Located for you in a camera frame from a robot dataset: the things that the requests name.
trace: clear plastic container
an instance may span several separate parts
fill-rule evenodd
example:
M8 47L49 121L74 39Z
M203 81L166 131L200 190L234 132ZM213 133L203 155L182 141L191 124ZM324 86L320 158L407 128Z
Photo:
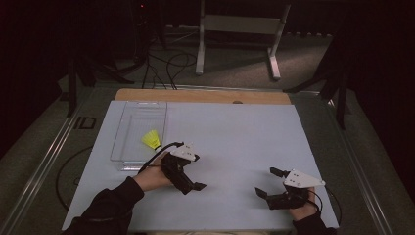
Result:
M156 130L162 143L166 112L167 102L126 102L111 154L119 170L139 170L156 154L141 138Z

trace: yellow object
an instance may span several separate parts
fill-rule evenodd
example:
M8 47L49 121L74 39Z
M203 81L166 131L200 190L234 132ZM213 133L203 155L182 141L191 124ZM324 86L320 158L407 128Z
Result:
M141 141L154 150L161 147L159 135L156 130L150 130L147 132L147 134L141 138Z

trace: black sleeve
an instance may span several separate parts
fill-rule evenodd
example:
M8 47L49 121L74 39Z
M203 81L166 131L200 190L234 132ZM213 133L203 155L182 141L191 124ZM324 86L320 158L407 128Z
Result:
M293 221L298 235L336 235L334 228L326 228L321 220L320 212L315 213L299 221Z
M133 178L127 177L114 190L98 193L81 217L72 220L63 235L72 234L127 234L134 205L144 192Z

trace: white table surface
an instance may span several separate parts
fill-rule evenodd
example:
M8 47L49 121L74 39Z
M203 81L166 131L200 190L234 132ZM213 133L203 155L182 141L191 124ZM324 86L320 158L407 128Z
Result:
M110 160L124 106L125 101L109 106L63 229L98 192L136 173L119 171ZM185 166L186 175L207 187L188 195L172 186L146 193L133 210L131 231L290 230L289 213L271 211L254 187L268 194L285 191L283 179L269 173L270 167L321 178L293 105L169 102L164 145L182 141L193 143L201 157ZM316 193L323 200L326 226L338 227L324 187Z

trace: human hand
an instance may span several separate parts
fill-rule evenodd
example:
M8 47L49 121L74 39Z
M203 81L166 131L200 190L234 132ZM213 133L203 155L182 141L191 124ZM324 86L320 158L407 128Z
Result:
M132 177L144 192L171 185L161 170L161 159L166 154L167 152L160 154L147 168Z
M314 187L308 188L308 200L312 203L315 203L315 189ZM297 209L289 209L291 216L293 217L294 221L299 221L303 218L309 217L314 215L317 212L316 207L307 202L301 208Z

